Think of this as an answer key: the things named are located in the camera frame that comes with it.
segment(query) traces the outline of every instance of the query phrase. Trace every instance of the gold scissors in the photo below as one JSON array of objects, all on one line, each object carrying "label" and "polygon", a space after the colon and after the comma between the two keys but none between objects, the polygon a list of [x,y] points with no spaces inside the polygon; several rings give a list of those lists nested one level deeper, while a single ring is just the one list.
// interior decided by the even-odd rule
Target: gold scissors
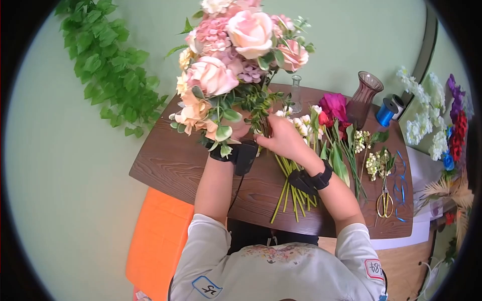
[{"label": "gold scissors", "polygon": [[[380,213],[380,201],[382,202],[383,212]],[[388,213],[388,203],[391,203],[391,211],[390,214]],[[376,212],[378,213],[379,217],[389,218],[393,213],[393,199],[391,198],[390,194],[388,194],[387,188],[387,179],[383,179],[383,189],[382,194],[378,197],[376,201]]]}]

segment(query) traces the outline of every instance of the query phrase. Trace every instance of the black wrist device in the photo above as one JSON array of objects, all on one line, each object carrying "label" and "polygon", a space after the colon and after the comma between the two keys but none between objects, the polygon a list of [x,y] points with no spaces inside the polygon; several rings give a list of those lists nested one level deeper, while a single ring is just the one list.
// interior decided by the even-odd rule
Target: black wrist device
[{"label": "black wrist device", "polygon": [[324,189],[329,184],[333,168],[327,160],[325,163],[325,172],[319,173],[314,177],[310,177],[306,170],[294,170],[288,176],[288,182],[299,190],[310,194],[317,195],[318,190]]},{"label": "black wrist device", "polygon": [[[208,143],[206,148],[211,148],[213,143]],[[258,152],[258,144],[254,141],[245,141],[241,144],[230,144],[233,148],[231,155],[227,158],[221,156],[221,146],[217,146],[212,150],[209,156],[213,159],[222,162],[232,162],[235,164],[234,174],[238,176],[243,176],[249,172],[251,166],[253,165],[254,159]]]}]

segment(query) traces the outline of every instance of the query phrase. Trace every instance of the person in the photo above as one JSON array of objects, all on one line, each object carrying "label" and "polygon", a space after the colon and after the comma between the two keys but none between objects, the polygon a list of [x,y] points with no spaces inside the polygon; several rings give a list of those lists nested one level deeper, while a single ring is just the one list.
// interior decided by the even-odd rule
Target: person
[{"label": "person", "polygon": [[[325,163],[292,123],[275,115],[268,121],[271,138],[254,137],[260,146],[294,160],[311,177],[325,172]],[[234,128],[232,139],[238,140],[247,131],[243,126]],[[235,233],[231,238],[225,227],[233,171],[231,162],[208,157],[170,300],[386,300],[384,273],[358,202],[335,173],[328,186],[318,191],[335,221],[334,256],[317,242],[306,242],[309,239],[279,245],[265,240],[263,245],[245,245],[228,255],[231,239],[237,238]]]}]

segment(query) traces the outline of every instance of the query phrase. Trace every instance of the wooden table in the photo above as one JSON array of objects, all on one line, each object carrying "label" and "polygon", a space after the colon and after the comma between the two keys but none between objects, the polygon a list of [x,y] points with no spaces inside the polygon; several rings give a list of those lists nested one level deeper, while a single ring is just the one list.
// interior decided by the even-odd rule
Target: wooden table
[{"label": "wooden table", "polygon": [[[270,85],[273,91],[289,92],[290,87],[282,84]],[[318,104],[324,93],[327,92],[302,87],[303,111],[294,116],[308,114],[308,106]],[[197,143],[199,139],[198,133],[193,131],[191,136],[187,136],[186,134],[177,133],[169,126],[168,116],[179,111],[178,101],[178,97],[171,100],[162,117],[159,118],[149,133],[132,165],[129,175],[159,191],[193,204],[208,153],[201,144]],[[386,130],[375,120],[377,108],[375,105],[372,107],[363,128],[370,133]],[[371,182],[366,170],[364,170],[362,184],[368,195],[368,202],[361,201],[361,210],[370,231],[370,237],[378,239],[406,237],[412,233],[413,189],[408,155],[402,132],[397,122],[392,121],[390,123],[389,132],[389,139],[384,145],[392,154],[395,154],[398,150],[407,166],[405,178],[408,182],[408,187],[405,188],[405,204],[398,206],[398,217],[406,220],[406,222],[398,220],[395,217],[395,213],[393,213],[388,219],[378,218],[376,228],[374,228],[376,217],[375,202],[381,193],[382,183],[378,178],[376,181]],[[372,151],[377,151],[381,148],[382,144],[378,144]],[[357,168],[360,170],[364,166],[362,162],[363,153],[357,155],[357,161]],[[345,161],[345,164],[348,170],[350,170],[347,161]],[[395,165],[397,173],[403,173],[404,167],[400,158],[397,158]],[[333,219],[323,205],[311,209],[311,211],[305,208],[306,217],[301,215],[298,208],[299,222],[296,222],[291,197],[289,197],[286,212],[283,213],[282,210],[279,210],[274,223],[269,223],[280,197],[284,181],[285,177],[273,154],[263,152],[254,161],[251,171],[245,175],[238,199],[228,216],[233,219],[278,230],[335,237]],[[232,197],[234,197],[239,182],[240,177],[234,176]],[[353,179],[351,179],[352,190],[354,190],[353,185]],[[388,177],[387,185],[396,203],[393,195],[393,176]],[[400,200],[402,199],[401,194],[397,194],[397,196]]]}]

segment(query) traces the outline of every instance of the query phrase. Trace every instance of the glass vase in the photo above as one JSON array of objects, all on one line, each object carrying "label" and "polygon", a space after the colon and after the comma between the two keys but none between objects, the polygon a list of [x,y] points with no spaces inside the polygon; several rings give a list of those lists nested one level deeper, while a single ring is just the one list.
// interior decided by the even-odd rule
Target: glass vase
[{"label": "glass vase", "polygon": [[357,130],[361,130],[370,112],[373,97],[383,90],[383,84],[376,76],[366,71],[358,72],[358,80],[360,85],[347,104],[347,117],[351,123],[356,122]]},{"label": "glass vase", "polygon": [[291,85],[291,102],[295,103],[291,105],[291,109],[293,109],[293,114],[295,114],[301,112],[301,109],[303,109],[300,87],[301,76],[293,75],[291,79],[293,80],[293,85]]}]

